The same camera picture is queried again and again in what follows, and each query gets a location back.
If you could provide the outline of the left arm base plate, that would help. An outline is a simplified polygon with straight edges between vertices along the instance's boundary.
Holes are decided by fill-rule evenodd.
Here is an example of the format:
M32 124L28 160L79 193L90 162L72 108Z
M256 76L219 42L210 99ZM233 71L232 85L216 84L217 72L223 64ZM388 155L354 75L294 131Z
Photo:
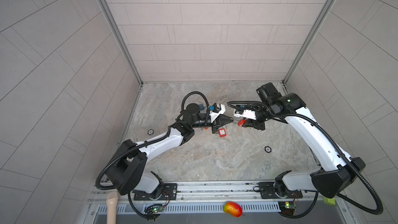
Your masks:
M176 200L177 195L176 183L160 184L153 193L146 193L144 191L134 191L134 201L166 201Z

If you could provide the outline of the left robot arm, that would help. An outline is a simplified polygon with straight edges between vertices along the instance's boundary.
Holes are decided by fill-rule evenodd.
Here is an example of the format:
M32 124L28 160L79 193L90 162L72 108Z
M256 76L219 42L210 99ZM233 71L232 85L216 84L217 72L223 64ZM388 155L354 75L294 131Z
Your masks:
M105 190L116 189L124 196L133 191L146 193L157 199L163 191L164 182L154 172L145 173L146 164L164 152L179 147L189 141L195 133L195 128L211 128L217 133L234 119L226 116L226 107L216 103L200 112L198 104L191 103L183 109L175 123L167 128L167 132L143 142L126 140L121 144L106 167L105 175L113 184Z

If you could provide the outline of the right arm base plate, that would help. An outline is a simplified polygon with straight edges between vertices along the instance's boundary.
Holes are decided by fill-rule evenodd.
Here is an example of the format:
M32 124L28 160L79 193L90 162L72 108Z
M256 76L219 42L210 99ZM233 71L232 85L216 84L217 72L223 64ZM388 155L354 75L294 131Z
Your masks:
M283 186L276 186L274 181L264 181L258 183L258 191L262 199L301 199L301 191L290 191Z

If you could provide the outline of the circuit board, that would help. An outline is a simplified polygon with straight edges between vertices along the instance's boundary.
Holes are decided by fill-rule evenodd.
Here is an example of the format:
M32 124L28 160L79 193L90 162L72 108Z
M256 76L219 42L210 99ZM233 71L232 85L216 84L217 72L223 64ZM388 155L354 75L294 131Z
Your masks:
M155 215L164 211L164 205L154 204L145 208L145 213L147 215Z
M297 205L294 202L287 202L287 201L279 201L278 202L280 215L286 215L288 217L294 216L295 215L295 210L297 208Z

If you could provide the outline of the left circuit board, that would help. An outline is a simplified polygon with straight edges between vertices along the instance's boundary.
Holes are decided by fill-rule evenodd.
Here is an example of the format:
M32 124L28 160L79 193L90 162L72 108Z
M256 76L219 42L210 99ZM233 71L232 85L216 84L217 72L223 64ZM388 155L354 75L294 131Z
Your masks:
M164 211L164 205L154 204L145 208L145 213L147 215L155 215Z

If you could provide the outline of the green cube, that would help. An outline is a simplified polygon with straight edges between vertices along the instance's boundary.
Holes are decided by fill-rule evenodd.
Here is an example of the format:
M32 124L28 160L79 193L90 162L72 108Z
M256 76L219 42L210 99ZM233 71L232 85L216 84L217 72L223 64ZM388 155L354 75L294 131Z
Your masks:
M323 202L330 206L336 205L335 198L323 197Z

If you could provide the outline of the right circuit board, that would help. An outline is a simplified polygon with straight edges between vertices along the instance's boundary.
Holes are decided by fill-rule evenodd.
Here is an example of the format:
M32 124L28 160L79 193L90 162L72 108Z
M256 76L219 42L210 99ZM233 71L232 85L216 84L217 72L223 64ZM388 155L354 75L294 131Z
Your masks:
M294 202L287 202L287 201L279 201L278 202L280 215L286 215L288 217L294 216L295 215L295 210L297 208L297 205Z

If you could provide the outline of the mango fruit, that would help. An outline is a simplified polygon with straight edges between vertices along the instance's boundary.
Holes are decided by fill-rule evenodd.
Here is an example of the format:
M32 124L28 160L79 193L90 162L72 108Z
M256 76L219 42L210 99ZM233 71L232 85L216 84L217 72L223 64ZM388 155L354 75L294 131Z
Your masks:
M243 214L243 209L242 207L235 203L235 202L227 202L224 206L223 206L223 211L227 214L230 214L236 218L239 218L242 216Z

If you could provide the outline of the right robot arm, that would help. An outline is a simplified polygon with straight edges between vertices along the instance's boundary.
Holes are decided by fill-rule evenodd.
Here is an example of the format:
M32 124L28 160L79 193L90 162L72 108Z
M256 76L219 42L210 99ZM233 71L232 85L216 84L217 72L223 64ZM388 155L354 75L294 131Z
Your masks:
M257 89L260 101L229 103L238 124L265 129L265 122L276 120L291 125L313 152L318 168L312 171L285 171L275 178L276 192L305 190L333 198L351 185L365 168L364 161L352 157L336 144L315 120L304 101L295 93L282 95L272 83Z

